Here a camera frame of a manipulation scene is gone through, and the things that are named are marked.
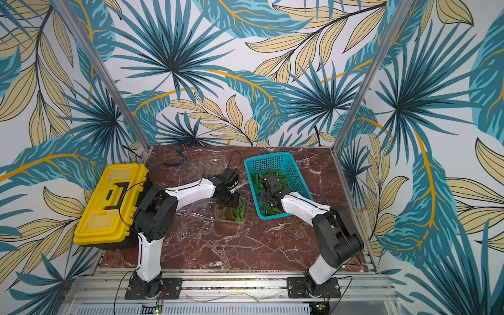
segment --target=tropical leaf wallpaper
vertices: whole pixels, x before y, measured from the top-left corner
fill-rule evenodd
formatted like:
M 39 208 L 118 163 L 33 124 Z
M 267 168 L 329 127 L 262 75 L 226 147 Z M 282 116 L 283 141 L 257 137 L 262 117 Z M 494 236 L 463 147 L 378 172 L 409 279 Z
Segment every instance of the tropical leaf wallpaper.
M 400 0 L 69 0 L 152 145 L 331 145 Z M 504 5 L 413 0 L 338 158 L 406 314 L 504 312 Z M 146 152 L 50 0 L 0 0 L 0 301 L 55 314 Z
M 504 3 L 414 1 L 404 25 L 341 135 L 358 220 L 405 314 L 502 314 Z

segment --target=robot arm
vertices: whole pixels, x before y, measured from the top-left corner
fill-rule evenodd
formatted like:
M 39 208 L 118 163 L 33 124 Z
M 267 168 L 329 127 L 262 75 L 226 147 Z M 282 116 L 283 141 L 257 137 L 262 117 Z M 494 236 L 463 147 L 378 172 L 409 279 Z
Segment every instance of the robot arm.
M 226 168 L 221 175 L 202 178 L 178 187 L 152 186 L 133 216 L 138 232 L 138 267 L 132 276 L 132 287 L 146 298 L 155 297 L 161 288 L 161 247 L 171 229 L 175 211 L 195 201 L 216 198 L 217 202 L 237 207 L 239 194 L 231 190 L 238 175 Z
M 281 206 L 313 227 L 320 255 L 306 273 L 307 292 L 312 296 L 323 293 L 340 266 L 364 248 L 348 211 L 342 206 L 321 205 L 282 187 L 276 173 L 267 175 L 263 186 L 261 204 Z

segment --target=red marble tabletop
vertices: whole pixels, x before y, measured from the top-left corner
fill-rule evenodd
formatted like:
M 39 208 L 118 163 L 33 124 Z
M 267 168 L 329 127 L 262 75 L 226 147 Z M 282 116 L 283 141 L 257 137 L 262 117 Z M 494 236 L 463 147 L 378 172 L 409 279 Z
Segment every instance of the red marble tabletop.
M 181 226 L 194 225 L 192 216 L 176 216 L 174 228 L 165 237 L 161 254 L 161 268 L 220 269 L 220 270 L 294 270 L 304 271 L 319 255 L 313 228 L 295 216 L 262 220 L 257 216 L 243 161 L 248 157 L 274 152 L 290 152 L 316 202 L 347 207 L 343 187 L 328 148 L 260 148 L 260 147 L 185 147 L 156 146 L 147 161 L 149 178 L 165 187 L 173 187 L 194 179 L 180 167 L 165 166 L 163 162 L 180 161 L 175 150 L 180 150 L 189 162 L 222 154 L 229 161 L 238 151 L 242 163 L 236 172 L 240 184 L 236 191 L 250 200 L 247 216 L 242 224 L 213 221 L 211 234 L 182 235 Z M 234 154 L 231 164 L 238 164 Z M 138 261 L 138 248 L 107 250 L 101 267 L 131 268 Z M 356 258 L 342 270 L 364 271 Z

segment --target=toolbox lid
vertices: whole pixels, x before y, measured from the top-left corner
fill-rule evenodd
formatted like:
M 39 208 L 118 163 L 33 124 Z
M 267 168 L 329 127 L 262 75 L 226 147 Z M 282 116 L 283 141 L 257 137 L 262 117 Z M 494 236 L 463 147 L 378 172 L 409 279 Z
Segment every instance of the toolbox lid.
M 144 189 L 143 183 L 135 184 L 145 181 L 148 172 L 142 164 L 107 166 L 77 225 L 74 243 L 91 245 L 123 241 L 130 234 L 130 228 L 119 217 L 119 211 L 122 219 L 131 225 L 138 195 Z

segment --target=wire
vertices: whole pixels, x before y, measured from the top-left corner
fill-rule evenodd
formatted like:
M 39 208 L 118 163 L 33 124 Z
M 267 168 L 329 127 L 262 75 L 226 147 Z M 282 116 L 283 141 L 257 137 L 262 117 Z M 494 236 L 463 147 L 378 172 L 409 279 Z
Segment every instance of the wire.
M 241 153 L 239 153 L 238 151 L 233 151 L 231 153 L 231 156 L 229 157 L 229 162 L 227 163 L 226 168 L 229 168 L 229 165 L 231 164 L 231 161 L 233 160 L 233 154 L 235 154 L 235 153 L 238 153 L 240 155 L 240 162 L 238 163 L 238 166 L 234 168 L 234 170 L 236 170 L 240 166 L 241 161 L 243 160 L 243 157 L 241 156 Z
M 353 280 L 353 277 L 352 276 L 346 276 L 346 277 L 341 277 L 341 278 L 337 278 L 338 280 L 339 279 L 345 279 L 345 278 L 350 278 L 350 282 L 348 282 L 348 285 L 345 289 L 345 291 L 343 291 L 343 294 L 341 294 L 340 296 L 340 299 L 338 300 L 338 302 L 336 303 L 336 305 L 334 306 L 333 310 L 329 313 L 329 315 L 331 315 L 335 310 L 336 310 L 336 307 L 338 306 L 338 304 L 340 303 L 341 299 L 343 298 L 343 296 L 345 295 L 346 293 L 346 290 L 348 290 L 348 288 L 350 287 L 350 283 L 352 283 L 352 280 Z
M 143 183 L 146 183 L 146 182 L 152 182 L 151 180 L 145 180 L 145 181 L 141 181 L 141 182 L 137 182 L 136 184 L 134 184 L 133 186 L 131 186 L 130 188 L 128 188 L 124 194 L 122 194 L 121 198 L 119 198 L 119 201 L 117 202 L 118 205 L 122 205 L 122 201 L 124 200 L 124 198 L 126 197 L 126 194 L 130 191 L 130 189 L 132 189 L 133 187 L 135 187 L 136 185 L 140 185 L 140 184 L 143 184 Z M 137 235 L 139 234 L 135 229 L 133 229 L 133 227 L 129 224 L 126 223 L 126 221 L 124 221 L 124 219 L 122 218 L 122 215 L 121 215 L 121 209 L 118 209 L 117 212 L 119 213 L 119 218 L 121 218 L 121 221 L 127 226 L 129 227 L 131 230 L 133 230 Z
M 347 238 L 345 236 L 345 233 L 343 233 L 343 230 L 341 230 L 341 234 L 345 238 L 345 241 L 347 242 L 348 246 L 350 246 L 350 248 L 352 249 L 354 255 L 357 257 L 357 260 L 359 261 L 359 264 L 362 266 L 363 265 L 362 261 L 360 261 L 359 256 L 357 255 L 357 253 L 355 252 L 355 250 L 353 249 L 353 247 L 350 245 L 350 242 L 347 240 Z
M 135 271 L 137 271 L 137 270 L 138 270 L 138 268 L 140 268 L 140 266 L 138 266 L 135 270 L 126 271 L 126 273 L 124 274 L 124 276 L 121 278 L 121 281 L 119 281 L 119 285 L 118 285 L 118 287 L 117 287 L 117 291 L 115 292 L 114 307 L 113 307 L 113 309 L 112 309 L 112 310 L 113 310 L 113 312 L 114 312 L 114 315 L 115 315 L 115 301 L 117 301 L 117 295 L 119 294 L 119 288 L 121 287 L 121 283 L 122 283 L 122 281 L 124 280 L 124 278 L 126 277 L 126 275 L 127 275 L 128 273 L 130 273 L 130 272 L 135 272 Z

